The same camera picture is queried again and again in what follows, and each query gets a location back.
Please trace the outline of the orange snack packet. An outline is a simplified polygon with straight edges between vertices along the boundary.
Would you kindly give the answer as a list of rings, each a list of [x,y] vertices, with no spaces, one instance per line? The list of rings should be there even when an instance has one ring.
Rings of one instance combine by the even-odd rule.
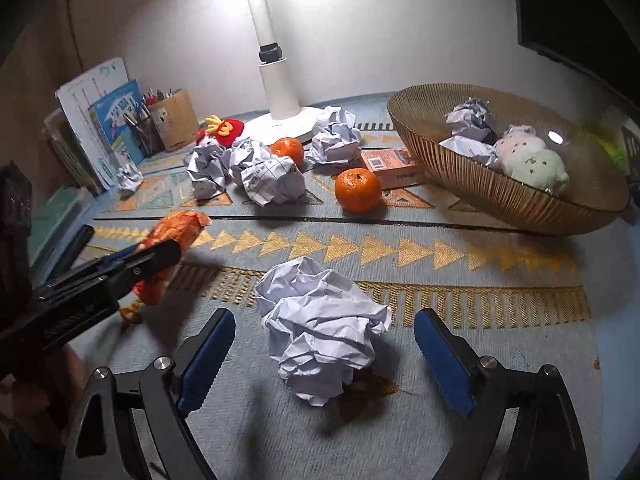
[[[210,225],[207,214],[196,210],[175,210],[161,218],[139,243],[137,252],[152,257],[143,267],[142,280],[134,284],[137,299],[119,314],[126,324],[142,322],[142,306],[157,306],[165,295],[175,266]]]

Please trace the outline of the white desk lamp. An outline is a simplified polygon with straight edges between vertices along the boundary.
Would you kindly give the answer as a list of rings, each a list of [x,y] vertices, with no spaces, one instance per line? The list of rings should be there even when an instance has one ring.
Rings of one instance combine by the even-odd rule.
[[[274,32],[267,0],[247,0],[258,42],[259,73],[269,112],[245,125],[246,135],[266,145],[283,138],[309,142],[321,110],[299,105],[291,71]]]

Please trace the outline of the grid paper ball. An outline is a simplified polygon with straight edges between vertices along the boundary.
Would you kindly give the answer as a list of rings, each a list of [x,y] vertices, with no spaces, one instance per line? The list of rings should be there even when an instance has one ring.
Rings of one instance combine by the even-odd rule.
[[[262,142],[236,140],[230,148],[229,176],[258,206],[284,204],[306,193],[303,174],[290,156],[278,156]]]

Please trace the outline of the pink small carton box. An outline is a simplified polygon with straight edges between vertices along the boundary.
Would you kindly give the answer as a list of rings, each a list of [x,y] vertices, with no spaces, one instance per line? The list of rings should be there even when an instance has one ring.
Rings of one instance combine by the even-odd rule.
[[[410,188],[426,180],[423,168],[405,148],[363,150],[360,159],[378,178],[383,191]]]

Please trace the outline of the black monitor screen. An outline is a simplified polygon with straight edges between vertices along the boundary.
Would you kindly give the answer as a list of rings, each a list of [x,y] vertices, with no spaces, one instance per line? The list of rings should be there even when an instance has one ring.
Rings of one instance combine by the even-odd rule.
[[[639,40],[606,0],[515,0],[518,43],[639,105]]]

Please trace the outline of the white paper ball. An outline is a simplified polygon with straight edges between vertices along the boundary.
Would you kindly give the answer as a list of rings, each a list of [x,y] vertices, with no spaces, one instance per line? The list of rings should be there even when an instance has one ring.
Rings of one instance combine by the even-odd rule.
[[[267,271],[255,300],[278,375],[300,400],[321,408],[375,360],[374,336],[393,311],[354,281],[303,256]]]

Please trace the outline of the Hello Kitty plush toy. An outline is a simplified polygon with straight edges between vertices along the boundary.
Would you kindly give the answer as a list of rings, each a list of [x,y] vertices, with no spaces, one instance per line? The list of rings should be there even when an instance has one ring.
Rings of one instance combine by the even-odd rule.
[[[241,136],[244,127],[244,122],[236,118],[208,116],[204,120],[203,127],[198,130],[195,143],[200,145],[206,139],[214,139],[224,148],[230,148],[233,142]]]

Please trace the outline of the far left paper ball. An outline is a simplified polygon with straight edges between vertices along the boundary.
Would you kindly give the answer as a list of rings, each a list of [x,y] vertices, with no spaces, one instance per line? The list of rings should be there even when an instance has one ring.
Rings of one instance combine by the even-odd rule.
[[[116,172],[118,192],[121,196],[129,196],[137,192],[142,185],[143,176],[132,162],[121,166]]]

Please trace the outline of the green yellow package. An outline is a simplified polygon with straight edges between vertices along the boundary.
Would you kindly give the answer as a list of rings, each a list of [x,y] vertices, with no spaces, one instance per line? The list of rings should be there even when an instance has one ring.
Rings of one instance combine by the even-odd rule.
[[[626,171],[628,160],[624,148],[617,142],[615,132],[602,126],[600,122],[583,122],[582,128],[593,137],[611,157],[620,170]]]

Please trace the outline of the three-ball dango plush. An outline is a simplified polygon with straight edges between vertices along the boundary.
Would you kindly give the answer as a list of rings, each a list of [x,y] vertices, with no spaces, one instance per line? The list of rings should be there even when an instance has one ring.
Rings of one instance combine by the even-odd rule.
[[[510,125],[495,143],[503,174],[531,188],[560,196],[570,183],[563,159],[528,125]]]

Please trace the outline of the bamboo pen holder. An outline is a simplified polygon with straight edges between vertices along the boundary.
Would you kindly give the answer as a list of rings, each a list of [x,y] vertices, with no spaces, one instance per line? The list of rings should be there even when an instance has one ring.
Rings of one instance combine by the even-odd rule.
[[[149,110],[166,152],[191,144],[200,131],[189,92],[184,89],[151,105]]]

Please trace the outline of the crumpled paper ball near lamp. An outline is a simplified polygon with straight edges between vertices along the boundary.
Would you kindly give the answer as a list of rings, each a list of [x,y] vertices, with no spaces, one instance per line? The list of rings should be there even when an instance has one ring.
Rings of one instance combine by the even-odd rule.
[[[308,158],[320,166],[346,166],[360,155],[362,134],[356,115],[339,106],[325,107],[312,127]]]

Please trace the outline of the small paper ball in bowl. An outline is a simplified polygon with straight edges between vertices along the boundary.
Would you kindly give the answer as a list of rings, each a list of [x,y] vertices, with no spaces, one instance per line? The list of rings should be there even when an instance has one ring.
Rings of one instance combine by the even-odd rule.
[[[500,170],[500,162],[497,150],[490,144],[480,142],[467,136],[450,136],[439,143],[449,151],[471,159],[484,167],[492,170]]]

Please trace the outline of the stack of books left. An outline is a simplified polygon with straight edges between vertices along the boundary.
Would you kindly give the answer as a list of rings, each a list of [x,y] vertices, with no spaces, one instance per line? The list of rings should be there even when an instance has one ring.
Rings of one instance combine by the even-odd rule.
[[[28,258],[32,280],[41,284],[49,278],[65,246],[79,230],[81,218],[102,191],[88,158],[60,108],[43,121],[42,140],[59,174],[49,174],[43,200],[32,214]]]

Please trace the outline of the paper ball front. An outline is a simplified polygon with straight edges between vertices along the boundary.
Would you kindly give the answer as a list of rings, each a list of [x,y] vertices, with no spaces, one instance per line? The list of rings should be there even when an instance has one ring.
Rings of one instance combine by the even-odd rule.
[[[497,139],[497,121],[488,105],[477,98],[469,98],[454,107],[445,116],[453,136],[494,144]]]

